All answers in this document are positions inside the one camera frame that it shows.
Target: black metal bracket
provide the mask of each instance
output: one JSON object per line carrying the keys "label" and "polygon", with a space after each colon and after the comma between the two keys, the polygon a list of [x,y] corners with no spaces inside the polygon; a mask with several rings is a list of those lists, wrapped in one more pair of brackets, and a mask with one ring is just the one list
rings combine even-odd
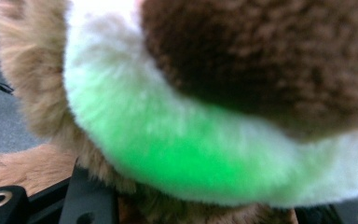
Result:
{"label": "black metal bracket", "polygon": [[27,197],[19,186],[0,188],[0,224],[118,224],[117,194],[88,171]]}
{"label": "black metal bracket", "polygon": [[[297,208],[299,224],[358,224],[358,199]],[[75,167],[72,177],[28,198],[19,186],[0,188],[0,224],[118,224],[117,194],[88,171]]]}

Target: stuffed animal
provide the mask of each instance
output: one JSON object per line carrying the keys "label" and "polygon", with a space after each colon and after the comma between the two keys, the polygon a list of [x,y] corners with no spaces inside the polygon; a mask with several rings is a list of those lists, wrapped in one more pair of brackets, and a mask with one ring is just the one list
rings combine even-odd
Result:
{"label": "stuffed animal", "polygon": [[0,66],[149,223],[358,197],[358,0],[0,0]]}

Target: brown fur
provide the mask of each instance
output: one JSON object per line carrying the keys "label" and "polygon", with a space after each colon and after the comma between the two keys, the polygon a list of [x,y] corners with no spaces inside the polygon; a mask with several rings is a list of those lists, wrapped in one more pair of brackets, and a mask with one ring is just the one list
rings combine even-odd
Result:
{"label": "brown fur", "polygon": [[297,137],[358,128],[358,0],[147,0],[143,14],[178,90]]}
{"label": "brown fur", "polygon": [[[52,138],[61,151],[78,156],[79,164],[89,168],[91,175],[121,193],[129,193],[129,200],[140,207],[150,223],[292,223],[290,211],[276,212],[258,204],[222,208],[182,202],[117,174],[75,125],[67,107],[62,87],[65,8],[62,0],[0,0],[0,66],[21,99],[21,110],[34,133]],[[60,167],[58,163],[46,165]]]}

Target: white fur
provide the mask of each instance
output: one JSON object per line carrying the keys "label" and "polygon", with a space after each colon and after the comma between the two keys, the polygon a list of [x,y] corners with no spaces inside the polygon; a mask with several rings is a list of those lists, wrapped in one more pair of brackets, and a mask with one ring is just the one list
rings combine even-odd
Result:
{"label": "white fur", "polygon": [[[108,58],[119,59],[123,66],[116,69],[144,71],[129,74],[145,75],[146,77],[139,79],[166,85],[163,89],[169,88],[143,45],[144,38],[139,25],[140,9],[137,1],[74,0],[67,20],[69,32],[66,59],[69,59],[67,63],[70,67],[75,67],[77,64],[92,66],[90,62],[95,61],[96,58],[101,61]],[[117,25],[106,25],[110,22],[115,22]],[[110,50],[114,51],[115,56],[110,55]],[[114,73],[115,76],[123,74],[125,72]],[[76,86],[73,85],[67,85],[66,88],[68,91],[76,91]],[[181,108],[183,105],[185,104],[173,106],[186,110]],[[256,124],[263,123],[266,125],[257,130],[263,132],[263,129],[273,127],[264,120]],[[285,160],[294,163],[293,170],[289,174],[290,181],[277,187],[273,194],[260,197],[260,202],[276,206],[311,205],[337,202],[358,196],[358,131],[306,145],[298,145],[295,142],[292,144],[297,152],[282,151],[285,157],[292,157]],[[271,154],[276,153],[276,148],[270,150]],[[235,203],[248,202],[238,199]]]}

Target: tan fur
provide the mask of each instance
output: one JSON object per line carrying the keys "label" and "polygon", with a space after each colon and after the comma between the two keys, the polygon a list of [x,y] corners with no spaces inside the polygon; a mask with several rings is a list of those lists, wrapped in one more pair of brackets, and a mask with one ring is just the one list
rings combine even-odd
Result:
{"label": "tan fur", "polygon": [[0,187],[24,186],[29,196],[34,195],[71,176],[75,159],[50,145],[0,154]]}
{"label": "tan fur", "polygon": [[[75,159],[73,154],[61,152],[53,145],[0,154],[0,187],[19,185],[32,196],[69,177]],[[139,203],[143,203],[140,207],[147,223],[296,223],[293,211],[274,210],[260,204],[231,209],[184,203],[156,191],[135,197],[122,195],[118,202],[122,224],[146,223],[138,211]]]}
{"label": "tan fur", "polygon": [[[78,156],[79,164],[89,168],[91,175],[115,186],[122,193],[129,193],[129,200],[140,207],[150,223],[158,220],[165,223],[293,223],[293,212],[290,211],[275,212],[258,204],[220,208],[182,202],[147,186],[136,185],[116,173],[98,148],[75,125],[67,107],[62,87],[65,8],[66,3],[62,0],[0,0],[0,66],[4,76],[15,88],[15,95],[21,99],[21,111],[31,131],[51,138],[61,153],[69,151]],[[21,156],[25,154],[13,154],[13,157],[19,156],[20,163],[29,163],[30,166],[21,167],[24,174],[34,171],[34,160],[39,158],[39,165],[46,167],[36,169],[35,173],[28,176],[48,176],[53,184],[52,179],[56,177],[49,175],[54,175],[56,169],[68,165],[60,161],[63,154],[57,153],[51,155],[51,162],[56,160],[54,163],[46,160],[43,153],[33,154],[31,160],[27,159],[31,154],[24,158]],[[8,171],[13,169],[0,167],[0,186],[6,183],[6,179],[11,183],[24,184],[21,177],[12,179]],[[40,190],[34,185],[26,188],[29,192]]]}

